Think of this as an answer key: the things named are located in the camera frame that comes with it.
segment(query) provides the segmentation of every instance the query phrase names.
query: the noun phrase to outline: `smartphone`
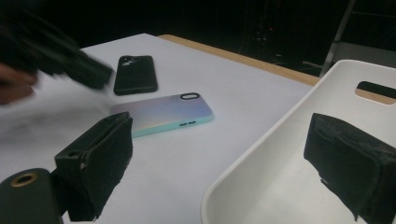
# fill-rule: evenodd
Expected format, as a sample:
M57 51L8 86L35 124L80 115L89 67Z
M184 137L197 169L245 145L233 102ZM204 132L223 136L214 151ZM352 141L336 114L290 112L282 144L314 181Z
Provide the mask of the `smartphone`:
M151 56L129 56L119 58L114 93L129 95L158 90L154 61Z
M132 138L172 129L188 127L214 118L204 98L184 93L111 107L111 114L128 111L134 120Z

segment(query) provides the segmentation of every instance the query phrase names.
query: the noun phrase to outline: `white plastic tray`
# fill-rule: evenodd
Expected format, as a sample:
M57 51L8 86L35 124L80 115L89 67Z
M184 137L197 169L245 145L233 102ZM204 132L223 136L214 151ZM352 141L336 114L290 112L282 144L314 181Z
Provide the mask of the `white plastic tray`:
M396 70L356 61L337 63L212 184L202 202L203 223L365 223L362 218L355 222L303 156L313 113L343 119L396 147L396 106L356 95L362 81L395 89Z

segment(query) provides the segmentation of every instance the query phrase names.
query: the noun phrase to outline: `dark background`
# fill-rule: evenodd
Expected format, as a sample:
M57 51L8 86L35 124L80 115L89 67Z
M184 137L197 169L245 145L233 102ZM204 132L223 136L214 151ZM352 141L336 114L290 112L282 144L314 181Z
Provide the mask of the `dark background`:
M47 0L40 15L82 48L178 35L317 75L347 0ZM358 0L343 41L396 50L396 0Z

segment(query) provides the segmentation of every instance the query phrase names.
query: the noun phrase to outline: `table surface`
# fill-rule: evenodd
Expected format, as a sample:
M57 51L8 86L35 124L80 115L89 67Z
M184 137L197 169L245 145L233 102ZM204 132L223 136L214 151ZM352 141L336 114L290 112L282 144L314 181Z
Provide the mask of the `table surface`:
M84 51L114 69L122 55L151 55L159 90L116 96L114 76L108 88L92 91L65 76L39 74L34 97L0 107L1 180L30 168L54 170L54 156L116 104L195 91L215 115L205 124L135 138L131 164L96 223L201 223L210 184L312 89L152 35Z

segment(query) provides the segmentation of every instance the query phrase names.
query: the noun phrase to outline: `iridescent phone case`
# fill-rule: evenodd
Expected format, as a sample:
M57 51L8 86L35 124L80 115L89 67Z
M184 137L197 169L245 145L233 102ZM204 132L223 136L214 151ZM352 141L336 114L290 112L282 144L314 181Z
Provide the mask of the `iridescent phone case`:
M196 125L214 118L209 105L196 92L114 105L111 108L112 114L125 111L134 119L133 138Z

